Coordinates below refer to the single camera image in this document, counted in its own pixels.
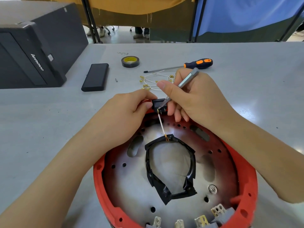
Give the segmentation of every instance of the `black pole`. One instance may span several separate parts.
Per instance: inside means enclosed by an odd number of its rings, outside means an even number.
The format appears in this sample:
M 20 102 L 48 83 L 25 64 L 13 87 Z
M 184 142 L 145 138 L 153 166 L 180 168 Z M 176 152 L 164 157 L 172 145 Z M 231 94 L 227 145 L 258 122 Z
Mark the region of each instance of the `black pole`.
M 199 3 L 199 0 L 195 0 L 188 42 L 192 42 L 193 28 L 194 28 L 194 22 L 195 22 L 196 10 L 197 10 L 197 4 L 198 3 Z
M 300 17 L 300 15 L 302 14 L 302 12 L 304 11 L 304 4 L 302 5 L 301 9 L 299 10 L 299 12 L 297 13 L 297 15 L 295 16 L 295 18 L 293 19 L 293 21 L 290 23 L 290 25 L 287 27 L 286 31 L 284 32 L 284 34 L 282 35 L 282 37 L 280 38 L 279 41 L 283 41 L 284 37 L 288 34 L 289 30 L 293 27 L 293 25 L 295 24 L 295 22 L 298 20 L 298 18 Z
M 90 17 L 89 17 L 89 13 L 88 13 L 88 10 L 87 10 L 87 5 L 86 5 L 84 0 L 81 0 L 81 1 L 82 1 L 83 9 L 85 11 L 85 15 L 86 15 L 86 18 L 87 18 L 87 21 L 88 21 L 89 29 L 90 29 L 90 32 L 91 32 L 91 35 L 92 35 L 93 43 L 95 44 L 96 39 L 95 39 L 94 31 L 93 31 L 93 28 L 92 28 L 92 23 L 91 23 L 91 20 L 90 20 Z
M 206 2 L 207 2 L 207 0 L 203 0 L 201 14 L 200 14 L 200 17 L 199 17 L 200 18 L 199 19 L 199 24 L 197 25 L 196 35 L 195 35 L 195 38 L 194 38 L 194 42 L 197 42 L 197 37 L 199 36 L 199 31 L 200 31 L 201 24 L 202 24 L 202 19 L 203 19 L 203 15 L 204 15 L 204 11 L 205 11 Z
M 95 24 L 95 19 L 94 19 L 94 17 L 93 17 L 92 11 L 91 11 L 91 7 L 90 7 L 89 0 L 84 0 L 84 1 L 86 2 L 87 11 L 88 11 L 90 20 L 91 20 L 91 22 L 92 22 L 92 25 L 93 25 L 93 28 L 94 28 L 94 31 L 95 31 L 95 34 L 94 34 L 94 35 L 96 36 L 98 43 L 101 43 L 99 34 L 98 34 L 98 32 L 97 32 L 97 27 L 96 27 L 96 24 Z

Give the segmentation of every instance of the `left hand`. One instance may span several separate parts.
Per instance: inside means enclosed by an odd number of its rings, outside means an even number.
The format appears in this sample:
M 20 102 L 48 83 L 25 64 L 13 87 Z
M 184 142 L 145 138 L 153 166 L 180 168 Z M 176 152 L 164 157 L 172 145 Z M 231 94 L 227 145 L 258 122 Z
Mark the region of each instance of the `left hand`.
M 152 107 L 145 99 L 157 97 L 144 89 L 127 94 L 116 94 L 89 120 L 82 130 L 89 134 L 90 145 L 106 151 L 128 141 Z

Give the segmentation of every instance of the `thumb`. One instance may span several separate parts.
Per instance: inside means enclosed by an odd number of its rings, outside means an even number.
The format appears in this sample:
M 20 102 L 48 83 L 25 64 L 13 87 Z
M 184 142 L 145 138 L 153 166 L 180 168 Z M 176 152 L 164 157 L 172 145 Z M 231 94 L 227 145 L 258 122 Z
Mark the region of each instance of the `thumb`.
M 152 107 L 153 103 L 151 102 L 143 102 L 137 107 L 135 113 L 138 114 L 139 117 L 143 118 L 148 109 Z
M 160 80 L 156 85 L 181 107 L 183 107 L 184 103 L 187 102 L 188 93 L 184 92 L 181 88 L 173 83 L 166 80 Z

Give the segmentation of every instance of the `metal plate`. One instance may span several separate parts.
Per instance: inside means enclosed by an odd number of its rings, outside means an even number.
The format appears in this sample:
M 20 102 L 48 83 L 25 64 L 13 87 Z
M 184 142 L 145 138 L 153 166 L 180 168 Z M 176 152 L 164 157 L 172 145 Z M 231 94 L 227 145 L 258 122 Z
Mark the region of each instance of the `metal plate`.
M 146 127 L 156 114 L 147 115 L 136 134 L 125 144 L 107 153 L 102 172 L 106 192 L 115 207 L 120 207 L 133 221 L 145 227 L 153 224 L 155 216 L 161 217 L 161 227 L 173 228 L 178 219 L 183 219 L 185 227 L 195 228 L 194 219 L 205 215 L 209 221 L 214 219 L 211 208 L 221 203 L 230 207 L 230 198 L 238 195 L 238 180 L 233 160 L 220 139 L 207 129 L 209 141 L 202 139 L 190 130 L 192 122 L 176 123 L 174 117 L 162 115 L 167 134 L 187 143 L 195 150 L 196 178 L 193 179 L 197 194 L 184 199 L 171 200 L 164 205 L 156 189 L 151 187 L 145 166 L 145 144 L 163 136 L 160 124 Z M 134 157 L 127 155 L 129 145 L 136 136 L 143 136 Z M 154 174 L 162 180 L 174 194 L 182 192 L 185 176 L 190 168 L 190 157 L 184 146 L 173 142 L 161 142 L 150 150 L 150 165 Z M 208 186 L 217 187 L 217 193 L 209 192 Z

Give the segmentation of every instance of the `silver pen-style screwdriver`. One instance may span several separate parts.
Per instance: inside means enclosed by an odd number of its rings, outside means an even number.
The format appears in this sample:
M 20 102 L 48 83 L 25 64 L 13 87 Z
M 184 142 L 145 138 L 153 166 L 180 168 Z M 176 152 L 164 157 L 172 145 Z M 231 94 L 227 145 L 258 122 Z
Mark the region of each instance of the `silver pen-style screwdriver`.
M 188 76 L 182 80 L 182 82 L 178 85 L 179 88 L 183 88 L 186 84 L 188 84 L 196 75 L 198 75 L 199 73 L 199 69 L 198 68 L 194 68 L 189 74 Z M 171 98 L 167 97 L 163 103 L 161 104 L 160 107 L 158 107 L 158 109 L 162 108 L 165 104 L 167 104 L 169 101 L 171 101 Z

